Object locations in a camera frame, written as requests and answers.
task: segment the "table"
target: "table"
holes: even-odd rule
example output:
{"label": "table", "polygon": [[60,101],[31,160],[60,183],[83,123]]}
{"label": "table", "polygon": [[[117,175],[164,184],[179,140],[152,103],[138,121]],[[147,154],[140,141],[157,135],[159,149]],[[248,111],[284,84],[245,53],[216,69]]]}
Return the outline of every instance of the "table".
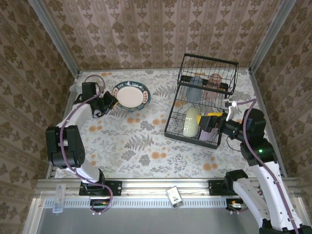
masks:
{"label": "table", "polygon": [[[104,78],[106,90],[126,80],[145,84],[152,94],[150,104],[138,112],[114,109],[101,118],[90,118],[81,130],[86,159],[103,170],[107,178],[211,178],[223,177],[227,171],[243,169],[255,177],[240,152],[226,143],[217,150],[172,140],[164,129],[174,101],[178,69],[81,72],[80,77],[97,74]],[[233,100],[255,98],[247,68],[238,70]],[[234,120],[241,121],[240,107]],[[239,142],[229,140],[239,150]],[[58,169],[55,177],[74,177]]]}

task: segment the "wallpaper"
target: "wallpaper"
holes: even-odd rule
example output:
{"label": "wallpaper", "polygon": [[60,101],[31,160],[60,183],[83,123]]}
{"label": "wallpaper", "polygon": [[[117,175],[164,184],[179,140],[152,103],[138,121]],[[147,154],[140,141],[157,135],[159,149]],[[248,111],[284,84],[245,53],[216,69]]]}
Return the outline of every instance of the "wallpaper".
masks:
{"label": "wallpaper", "polygon": [[62,118],[73,78],[24,0],[0,1],[0,233],[21,233],[48,166],[45,129]]}
{"label": "wallpaper", "polygon": [[256,72],[289,176],[312,217],[312,1],[298,0]]}
{"label": "wallpaper", "polygon": [[43,0],[81,70],[180,67],[184,53],[248,67],[281,0]]}

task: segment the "plate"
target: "plate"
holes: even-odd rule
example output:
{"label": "plate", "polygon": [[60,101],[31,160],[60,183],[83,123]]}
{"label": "plate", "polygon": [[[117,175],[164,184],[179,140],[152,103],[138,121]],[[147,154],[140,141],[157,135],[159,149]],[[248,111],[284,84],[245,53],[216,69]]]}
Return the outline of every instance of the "plate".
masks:
{"label": "plate", "polygon": [[139,111],[151,101],[148,88],[136,81],[124,81],[117,84],[112,95],[119,101],[118,106],[127,111]]}

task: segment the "black wire dish rack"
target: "black wire dish rack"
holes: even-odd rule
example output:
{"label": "black wire dish rack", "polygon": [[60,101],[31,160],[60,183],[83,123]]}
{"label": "black wire dish rack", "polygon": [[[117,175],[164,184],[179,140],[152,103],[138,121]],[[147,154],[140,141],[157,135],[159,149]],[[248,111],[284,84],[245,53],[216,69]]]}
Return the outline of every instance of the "black wire dish rack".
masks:
{"label": "black wire dish rack", "polygon": [[223,100],[234,93],[238,63],[217,58],[185,54],[177,80],[175,99],[165,127],[165,137],[212,149],[221,143],[222,133],[201,141],[201,129],[194,137],[183,135],[184,122],[190,107],[202,115],[223,112]]}

